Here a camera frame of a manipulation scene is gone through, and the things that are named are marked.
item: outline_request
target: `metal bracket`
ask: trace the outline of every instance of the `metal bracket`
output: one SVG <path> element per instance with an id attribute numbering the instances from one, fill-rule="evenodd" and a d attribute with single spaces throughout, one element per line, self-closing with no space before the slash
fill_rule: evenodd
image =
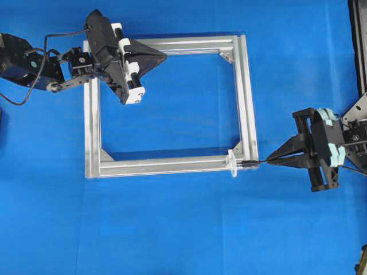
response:
<path id="1" fill-rule="evenodd" d="M 81 85 L 83 83 L 86 83 L 86 82 L 89 81 L 90 78 L 91 78 L 90 74 L 84 74 L 82 76 L 77 76 L 77 77 L 74 77 L 74 78 L 69 79 L 67 81 L 61 82 L 61 83 L 50 83 L 47 86 L 47 90 L 56 93 L 56 92 L 59 92 L 59 91 L 69 89 L 71 86 L 75 87 L 75 86 Z"/>
<path id="2" fill-rule="evenodd" d="M 347 113 L 342 117 L 343 124 L 348 124 L 349 121 L 367 119 L 367 93 L 363 96 L 347 111 Z M 367 169 L 361 163 L 361 159 L 350 147 L 346 148 L 346 157 L 361 171 L 367 172 Z"/>
<path id="3" fill-rule="evenodd" d="M 232 51 L 221 51 L 219 55 L 228 63 L 233 64 L 234 58 L 233 58 L 233 52 Z"/>

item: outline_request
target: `white plastic part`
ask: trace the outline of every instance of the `white plastic part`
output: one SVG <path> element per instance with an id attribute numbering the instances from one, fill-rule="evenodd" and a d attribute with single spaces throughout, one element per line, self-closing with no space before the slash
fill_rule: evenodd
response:
<path id="1" fill-rule="evenodd" d="M 228 150 L 228 156 L 225 158 L 225 164 L 229 169 L 231 169 L 232 177 L 237 177 L 237 161 L 233 150 Z"/>
<path id="2" fill-rule="evenodd" d="M 115 33 L 115 29 L 122 29 L 121 23 L 112 23 L 111 27 L 114 30 L 114 33 Z"/>
<path id="3" fill-rule="evenodd" d="M 137 62 L 129 63 L 128 61 L 125 61 L 124 64 L 124 70 L 125 70 L 125 78 L 126 81 L 131 81 L 131 74 L 132 73 L 139 73 L 139 64 Z"/>
<path id="4" fill-rule="evenodd" d="M 119 41 L 119 48 L 122 52 L 122 55 L 125 55 L 125 53 L 128 53 L 128 52 L 125 52 L 124 46 L 129 46 L 129 45 L 130 45 L 130 40 L 128 38 L 122 38 Z"/>
<path id="5" fill-rule="evenodd" d="M 111 24 L 112 29 L 115 32 L 115 29 L 122 29 L 122 25 L 121 23 L 112 23 Z M 126 53 L 124 46 L 129 46 L 130 44 L 130 40 L 128 38 L 122 38 L 119 41 L 119 48 L 121 51 L 122 56 L 124 56 Z M 129 63 L 127 60 L 124 60 L 123 62 L 123 67 L 124 67 L 124 71 L 125 71 L 125 79 L 127 82 L 132 81 L 131 78 L 131 74 L 132 73 L 139 73 L 139 64 L 137 62 L 132 62 Z M 145 94 L 145 89 L 144 87 L 137 87 L 134 89 L 129 89 L 128 90 L 128 98 L 126 100 L 125 104 L 137 104 L 140 103 L 140 101 L 142 101 L 142 96 Z"/>
<path id="6" fill-rule="evenodd" d="M 142 97 L 145 94 L 145 89 L 144 87 L 138 87 L 134 89 L 129 89 L 128 92 L 129 95 L 125 104 L 136 104 L 142 101 Z"/>

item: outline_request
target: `black cable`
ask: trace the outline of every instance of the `black cable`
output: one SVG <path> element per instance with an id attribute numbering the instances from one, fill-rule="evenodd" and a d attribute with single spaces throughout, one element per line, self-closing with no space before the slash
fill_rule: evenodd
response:
<path id="1" fill-rule="evenodd" d="M 354 146 L 354 145 L 359 145 L 359 144 L 365 144 L 367 143 L 367 140 L 361 140 L 359 142 L 351 142 L 351 143 L 341 143 L 341 144 L 338 144 L 338 146 Z"/>
<path id="2" fill-rule="evenodd" d="M 63 33 L 63 34 L 48 34 L 45 36 L 45 42 L 44 42 L 44 48 L 42 50 L 43 52 L 43 56 L 42 56 L 42 62 L 41 62 L 41 66 L 40 66 L 40 70 L 38 71 L 37 73 L 37 76 L 36 76 L 36 79 L 34 79 L 33 83 L 32 83 L 32 86 L 29 88 L 28 90 L 28 93 L 27 95 L 25 96 L 25 98 L 23 99 L 22 102 L 15 102 L 13 100 L 10 100 L 8 97 L 6 97 L 5 95 L 3 95 L 2 93 L 0 93 L 0 96 L 5 99 L 6 101 L 8 101 L 9 103 L 13 104 L 13 105 L 16 105 L 16 106 L 21 106 L 23 104 L 25 104 L 30 96 L 30 93 L 32 92 L 36 82 L 38 81 L 38 79 L 40 78 L 41 76 L 41 73 L 44 69 L 44 66 L 45 66 L 45 62 L 46 62 L 46 57 L 48 55 L 48 52 L 47 52 L 47 38 L 49 37 L 65 37 L 65 36 L 77 36 L 78 34 L 81 34 L 81 33 L 85 33 L 87 32 L 88 29 L 84 29 L 84 30 L 79 30 L 78 32 L 74 32 L 74 33 Z"/>
<path id="3" fill-rule="evenodd" d="M 340 167 L 343 167 L 343 168 L 345 168 L 345 169 L 348 169 L 348 170 L 353 171 L 353 172 L 355 172 L 355 173 L 358 173 L 358 174 L 360 174 L 360 175 L 367 176 L 367 174 L 366 174 L 366 173 L 363 173 L 363 172 L 361 172 L 361 171 L 359 171 L 359 170 L 357 170 L 357 169 L 351 168 L 351 167 L 349 167 L 349 166 L 340 165 Z"/>
<path id="4" fill-rule="evenodd" d="M 342 118 L 340 115 L 338 115 L 337 113 L 335 113 L 334 115 L 337 115 L 337 116 L 339 117 L 340 123 L 341 123 L 344 127 L 346 127 L 346 128 L 350 128 L 348 125 L 346 125 L 346 124 L 344 124 L 344 123 L 343 123 L 343 118 Z"/>
<path id="5" fill-rule="evenodd" d="M 53 53 L 55 56 L 59 56 L 60 55 L 60 53 L 58 52 L 58 50 L 51 49 L 51 50 L 48 50 L 47 56 L 50 57 L 50 54 L 51 53 Z"/>
<path id="6" fill-rule="evenodd" d="M 268 162 L 267 160 L 244 160 L 241 162 L 242 168 L 253 167 L 260 163 Z"/>
<path id="7" fill-rule="evenodd" d="M 35 52 L 44 52 L 43 49 L 41 48 L 33 48 L 33 49 L 30 49 L 30 50 L 26 50 L 23 54 L 26 56 L 27 54 L 30 54 L 30 53 L 35 53 Z"/>

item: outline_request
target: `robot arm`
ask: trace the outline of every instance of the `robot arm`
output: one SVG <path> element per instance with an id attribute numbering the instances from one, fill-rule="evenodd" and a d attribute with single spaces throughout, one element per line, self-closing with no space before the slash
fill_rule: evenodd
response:
<path id="1" fill-rule="evenodd" d="M 98 10 L 87 17 L 85 32 L 90 53 L 83 52 L 81 47 L 64 54 L 50 50 L 44 53 L 42 68 L 43 55 L 37 53 L 41 49 L 33 48 L 25 39 L 0 34 L 0 76 L 18 85 L 55 93 L 98 77 L 122 104 L 139 103 L 145 93 L 140 78 L 167 59 L 167 55 L 125 38 L 121 24 L 112 28 L 110 20 Z M 72 76 L 69 80 L 64 79 L 60 66 L 65 62 Z"/>
<path id="2" fill-rule="evenodd" d="M 271 165 L 305 168 L 309 172 L 312 192 L 338 188 L 339 167 L 366 175 L 367 121 L 343 125 L 331 109 L 307 108 L 293 113 L 298 134 L 288 139 L 264 162 Z M 358 167 L 344 166 L 350 159 Z M 243 162 L 253 166 L 259 162 Z"/>

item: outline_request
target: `blue surface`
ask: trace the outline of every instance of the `blue surface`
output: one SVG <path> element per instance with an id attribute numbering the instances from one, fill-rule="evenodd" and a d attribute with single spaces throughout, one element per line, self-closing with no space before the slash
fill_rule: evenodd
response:
<path id="1" fill-rule="evenodd" d="M 343 114 L 357 100 L 346 1 L 7 1 L 0 30 L 41 46 L 45 34 L 79 30 L 92 9 L 130 37 L 246 34 L 262 159 L 296 133 L 293 111 Z M 124 159 L 233 146 L 232 79 L 219 57 L 170 57 L 143 78 L 139 106 L 104 86 L 104 147 Z M 367 243 L 366 179 L 351 172 L 319 193 L 306 171 L 266 165 L 236 179 L 86 180 L 82 88 L 0 108 L 0 274 L 353 274 Z"/>

